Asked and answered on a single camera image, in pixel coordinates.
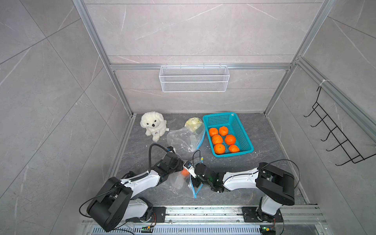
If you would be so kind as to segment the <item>orange three bag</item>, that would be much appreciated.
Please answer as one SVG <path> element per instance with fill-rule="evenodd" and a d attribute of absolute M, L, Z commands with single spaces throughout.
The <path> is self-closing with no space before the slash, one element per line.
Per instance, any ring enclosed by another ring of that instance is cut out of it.
<path fill-rule="evenodd" d="M 231 152 L 231 153 L 238 153 L 238 152 L 240 152 L 240 149 L 239 149 L 239 147 L 237 147 L 236 145 L 231 145 L 231 146 L 229 146 L 229 151 Z"/>

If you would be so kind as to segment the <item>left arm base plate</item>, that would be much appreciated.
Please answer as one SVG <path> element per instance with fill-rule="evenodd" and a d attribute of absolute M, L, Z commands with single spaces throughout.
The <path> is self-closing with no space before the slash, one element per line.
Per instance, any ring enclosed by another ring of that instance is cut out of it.
<path fill-rule="evenodd" d="M 146 213 L 142 217 L 133 217 L 126 219 L 125 221 L 138 222 L 138 223 L 164 223 L 166 217 L 166 207 L 153 207 L 147 209 Z"/>

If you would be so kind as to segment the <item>yellow tissue packet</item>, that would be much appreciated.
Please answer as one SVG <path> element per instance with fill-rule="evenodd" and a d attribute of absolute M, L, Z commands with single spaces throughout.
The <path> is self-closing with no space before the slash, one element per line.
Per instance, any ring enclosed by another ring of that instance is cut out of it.
<path fill-rule="evenodd" d="M 202 124 L 203 121 L 199 117 L 191 117 L 186 121 L 185 127 L 195 132 Z"/>

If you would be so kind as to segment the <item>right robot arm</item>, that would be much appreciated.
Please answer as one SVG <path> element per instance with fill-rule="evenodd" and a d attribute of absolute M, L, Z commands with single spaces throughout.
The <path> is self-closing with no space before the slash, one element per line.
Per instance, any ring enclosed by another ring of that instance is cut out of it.
<path fill-rule="evenodd" d="M 194 186 L 207 185 L 217 193 L 238 189 L 258 189 L 265 194 L 256 208 L 243 207 L 245 221 L 280 222 L 281 206 L 295 205 L 295 178 L 271 163 L 261 162 L 257 168 L 242 172 L 214 172 L 203 163 L 186 162 L 183 168 L 191 175 Z"/>

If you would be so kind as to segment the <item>teal plastic basket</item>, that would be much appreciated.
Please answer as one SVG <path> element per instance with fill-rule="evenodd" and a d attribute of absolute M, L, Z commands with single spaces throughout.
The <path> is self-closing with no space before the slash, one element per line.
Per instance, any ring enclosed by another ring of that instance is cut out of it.
<path fill-rule="evenodd" d="M 205 115 L 203 122 L 215 157 L 233 157 L 254 151 L 236 113 Z"/>

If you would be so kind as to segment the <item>orange one bag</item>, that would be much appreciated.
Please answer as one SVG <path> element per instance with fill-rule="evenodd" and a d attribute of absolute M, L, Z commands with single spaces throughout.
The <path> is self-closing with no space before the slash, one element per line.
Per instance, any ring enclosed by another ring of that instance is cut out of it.
<path fill-rule="evenodd" d="M 222 155 L 225 154 L 226 152 L 226 147 L 223 144 L 216 144 L 214 145 L 214 153 L 217 155 Z"/>

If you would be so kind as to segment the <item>orange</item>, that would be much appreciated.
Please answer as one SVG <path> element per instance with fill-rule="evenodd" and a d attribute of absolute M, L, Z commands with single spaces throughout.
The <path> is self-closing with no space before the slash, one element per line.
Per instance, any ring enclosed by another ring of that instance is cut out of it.
<path fill-rule="evenodd" d="M 209 136 L 213 137 L 215 135 L 218 135 L 218 129 L 217 128 L 210 128 L 209 129 Z"/>

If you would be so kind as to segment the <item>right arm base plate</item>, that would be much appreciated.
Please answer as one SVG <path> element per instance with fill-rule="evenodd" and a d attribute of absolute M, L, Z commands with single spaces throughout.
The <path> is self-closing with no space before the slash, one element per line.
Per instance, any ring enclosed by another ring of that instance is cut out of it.
<path fill-rule="evenodd" d="M 280 209 L 277 210 L 275 215 L 269 215 L 264 213 L 258 207 L 242 207 L 241 213 L 243 215 L 244 222 L 246 223 L 281 223 L 284 222 Z"/>

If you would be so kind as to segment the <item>orange two bag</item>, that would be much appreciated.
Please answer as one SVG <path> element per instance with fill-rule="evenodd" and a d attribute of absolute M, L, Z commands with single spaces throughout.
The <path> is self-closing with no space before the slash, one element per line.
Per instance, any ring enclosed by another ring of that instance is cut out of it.
<path fill-rule="evenodd" d="M 213 135 L 211 138 L 211 142 L 213 145 L 222 144 L 223 138 L 221 135 Z"/>

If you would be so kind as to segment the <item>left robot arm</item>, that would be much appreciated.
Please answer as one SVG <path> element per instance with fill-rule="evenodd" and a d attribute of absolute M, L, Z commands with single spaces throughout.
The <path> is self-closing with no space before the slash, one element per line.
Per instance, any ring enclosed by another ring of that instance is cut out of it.
<path fill-rule="evenodd" d="M 152 165 L 151 154 L 154 146 L 165 151 L 165 156 Z M 123 220 L 155 221 L 153 204 L 135 196 L 165 182 L 169 175 L 182 171 L 183 164 L 184 161 L 178 157 L 173 147 L 151 144 L 148 150 L 148 170 L 145 173 L 136 175 L 130 171 L 123 179 L 109 178 L 97 195 L 85 202 L 89 204 L 86 213 L 81 211 L 83 205 L 79 207 L 79 213 L 92 218 L 106 232 L 115 230 Z"/>

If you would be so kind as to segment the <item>white plush dog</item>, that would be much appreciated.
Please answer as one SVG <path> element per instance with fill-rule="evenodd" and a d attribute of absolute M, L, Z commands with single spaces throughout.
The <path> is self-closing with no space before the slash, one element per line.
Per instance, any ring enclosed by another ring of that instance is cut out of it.
<path fill-rule="evenodd" d="M 152 136 L 154 142 L 157 142 L 166 131 L 169 131 L 166 124 L 167 121 L 158 112 L 147 112 L 142 115 L 140 121 L 141 127 L 146 129 L 146 135 Z"/>

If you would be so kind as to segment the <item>aluminium rail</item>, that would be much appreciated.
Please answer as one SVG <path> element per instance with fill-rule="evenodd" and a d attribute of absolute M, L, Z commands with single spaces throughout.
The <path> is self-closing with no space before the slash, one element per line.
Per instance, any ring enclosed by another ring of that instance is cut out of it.
<path fill-rule="evenodd" d="M 326 225 L 327 222 L 317 205 L 282 206 L 275 216 L 259 216 L 256 206 L 242 205 L 170 205 L 156 206 L 157 225 Z"/>

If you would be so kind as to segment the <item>clear zip bag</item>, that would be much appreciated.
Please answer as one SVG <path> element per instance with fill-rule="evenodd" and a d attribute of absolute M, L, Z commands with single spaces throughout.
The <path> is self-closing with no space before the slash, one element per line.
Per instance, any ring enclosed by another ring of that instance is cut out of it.
<path fill-rule="evenodd" d="M 174 148 L 176 154 L 186 158 L 200 148 L 205 138 L 205 133 L 203 125 L 195 131 L 188 127 L 183 127 L 169 132 L 166 140 L 168 145 Z"/>
<path fill-rule="evenodd" d="M 197 198 L 198 193 L 203 187 L 203 184 L 201 184 L 198 188 L 193 186 L 192 182 L 192 176 L 183 176 L 181 174 L 181 171 L 175 172 L 171 175 L 169 175 L 168 181 L 171 184 L 171 186 L 174 188 L 175 191 L 177 191 L 179 194 L 184 194 L 186 196 L 189 196 L 191 198 Z"/>

